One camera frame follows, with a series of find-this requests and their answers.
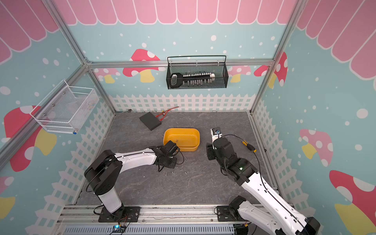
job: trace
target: white picket fence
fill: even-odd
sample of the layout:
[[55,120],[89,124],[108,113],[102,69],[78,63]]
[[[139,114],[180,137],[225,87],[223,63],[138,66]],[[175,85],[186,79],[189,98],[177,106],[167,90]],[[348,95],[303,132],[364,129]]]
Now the white picket fence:
[[71,151],[72,159],[65,161],[67,168],[59,171],[59,182],[52,183],[53,193],[45,196],[46,205],[35,212],[37,220],[34,225],[25,228],[29,235],[51,234],[63,208],[72,204],[80,193],[80,187],[85,177],[83,173],[94,161],[101,142],[110,127],[113,114],[104,103],[100,103],[97,114],[90,120],[90,126],[86,128],[86,134],[81,134],[82,141],[76,142],[77,150]]
[[124,95],[120,97],[110,96],[110,100],[113,103],[117,111],[127,111],[132,109],[133,111],[162,111],[167,110],[172,107],[179,106],[175,109],[178,111],[244,111],[250,110],[253,103],[255,102],[256,94],[249,97],[247,94],[245,96],[218,96],[215,95],[211,97],[210,95],[203,96],[168,96],[162,95],[158,97],[154,95],[151,97],[146,95],[143,97],[139,95],[138,97],[132,95],[127,97]]
[[269,112],[267,112],[263,100],[258,103],[254,114],[256,124],[261,132],[261,138],[267,149],[266,153],[272,162],[279,185],[282,186],[281,193],[302,214],[313,216],[316,210],[308,205],[309,195],[303,193],[302,181],[295,177],[297,170],[291,167],[291,159],[287,158],[287,149],[282,147],[283,141],[278,139],[279,132],[275,131],[276,125],[272,124],[272,118],[269,118]]

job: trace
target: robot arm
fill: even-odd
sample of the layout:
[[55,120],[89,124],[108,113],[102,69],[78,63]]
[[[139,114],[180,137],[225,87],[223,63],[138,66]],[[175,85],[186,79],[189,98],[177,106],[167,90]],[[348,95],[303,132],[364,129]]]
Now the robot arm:
[[[250,202],[238,196],[230,207],[241,218],[251,221],[272,235],[315,235],[320,228],[319,222],[292,208],[262,178],[257,168],[244,158],[238,158],[232,144],[222,137],[219,127],[211,129],[213,144],[207,146],[209,160],[216,159],[223,174],[252,194],[271,214],[254,207]],[[255,148],[243,140],[248,149]]]
[[94,194],[103,203],[109,213],[114,213],[123,206],[115,190],[115,182],[123,171],[142,165],[158,165],[158,171],[164,167],[174,168],[177,151],[180,149],[169,141],[165,146],[153,146],[130,153],[103,151],[86,169],[84,176],[89,181]]

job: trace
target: black wire basket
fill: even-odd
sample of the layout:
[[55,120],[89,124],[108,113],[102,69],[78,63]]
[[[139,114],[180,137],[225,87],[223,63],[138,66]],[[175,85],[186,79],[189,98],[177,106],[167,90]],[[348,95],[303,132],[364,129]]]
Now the black wire basket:
[[226,88],[226,56],[167,57],[168,89]]

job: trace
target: red mushroom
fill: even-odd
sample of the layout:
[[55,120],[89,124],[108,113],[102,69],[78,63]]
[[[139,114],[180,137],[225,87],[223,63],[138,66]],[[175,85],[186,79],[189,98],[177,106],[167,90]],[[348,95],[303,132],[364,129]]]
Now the red mushroom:
[[332,139],[326,132],[302,129],[300,137],[308,142],[302,147],[302,150],[308,159],[312,159],[315,153],[318,153],[321,163],[327,167],[332,161],[333,144]]
[[240,82],[240,74],[250,75],[251,74],[251,67],[244,65],[244,66],[232,66],[228,70],[229,77],[231,78],[230,82]]
[[12,176],[3,176],[0,177],[0,194],[13,183],[14,178]]
[[[268,70],[268,66],[263,65],[255,71],[254,75],[257,77],[264,76],[267,70]],[[276,70],[271,76],[268,86],[271,89],[273,89],[276,78],[278,78],[279,85],[283,86],[285,84],[286,75],[287,75],[287,55],[285,52],[283,52],[282,57],[279,60],[279,63],[277,64]]]
[[[130,61],[159,61],[160,59],[150,51],[144,50],[144,49],[137,49]],[[154,68],[124,68],[123,74],[127,77],[133,77],[136,74],[140,73],[141,75],[141,82],[154,82],[154,77],[152,75],[151,70],[159,70],[159,71],[165,71],[165,67],[154,67]]]
[[[4,117],[4,126],[6,138],[2,141],[6,142],[12,138],[17,131],[31,118],[30,112],[35,106],[23,106],[13,109]],[[57,137],[54,134],[47,133],[42,127],[38,129],[26,140],[21,148],[10,159],[11,167],[14,171],[22,171],[27,168],[33,157],[34,147],[38,147],[42,153],[48,155],[55,146]]]
[[376,232],[375,186],[340,171],[330,171],[333,186],[350,205],[335,204],[335,209],[346,228],[352,234],[371,234]]
[[103,81],[103,78],[105,78],[106,83],[115,82],[111,75],[120,76],[119,71],[115,68],[96,68],[94,72],[101,82]]

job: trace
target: red wire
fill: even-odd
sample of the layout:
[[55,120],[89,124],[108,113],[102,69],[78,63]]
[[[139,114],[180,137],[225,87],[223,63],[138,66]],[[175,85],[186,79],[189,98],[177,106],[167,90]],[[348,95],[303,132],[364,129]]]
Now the red wire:
[[162,114],[166,113],[166,114],[164,115],[164,117],[162,117],[162,119],[160,119],[160,121],[162,121],[162,120],[166,117],[168,111],[170,111],[170,110],[172,110],[172,109],[176,109],[176,108],[179,108],[179,106],[177,106],[177,107],[173,107],[173,108],[171,108],[171,109],[169,109],[169,110],[166,110],[166,111],[164,111],[163,113],[157,115],[156,117],[159,117],[159,116],[161,116]]

